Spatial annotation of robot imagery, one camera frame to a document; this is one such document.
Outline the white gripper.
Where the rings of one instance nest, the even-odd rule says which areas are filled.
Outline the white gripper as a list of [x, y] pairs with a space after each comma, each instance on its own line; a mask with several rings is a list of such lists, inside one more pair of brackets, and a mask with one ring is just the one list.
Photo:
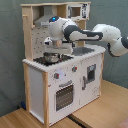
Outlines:
[[52, 41], [47, 37], [44, 43], [47, 53], [71, 54], [73, 52], [72, 46], [68, 43], [63, 43], [61, 40]]

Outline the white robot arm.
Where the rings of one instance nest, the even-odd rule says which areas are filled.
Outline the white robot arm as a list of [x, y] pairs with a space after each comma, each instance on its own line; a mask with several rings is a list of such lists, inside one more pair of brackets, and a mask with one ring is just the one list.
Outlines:
[[114, 26], [97, 24], [92, 31], [80, 29], [72, 19], [54, 16], [49, 19], [49, 34], [52, 41], [65, 38], [74, 41], [104, 41], [108, 43], [111, 56], [119, 57], [128, 53], [128, 35], [122, 36]]

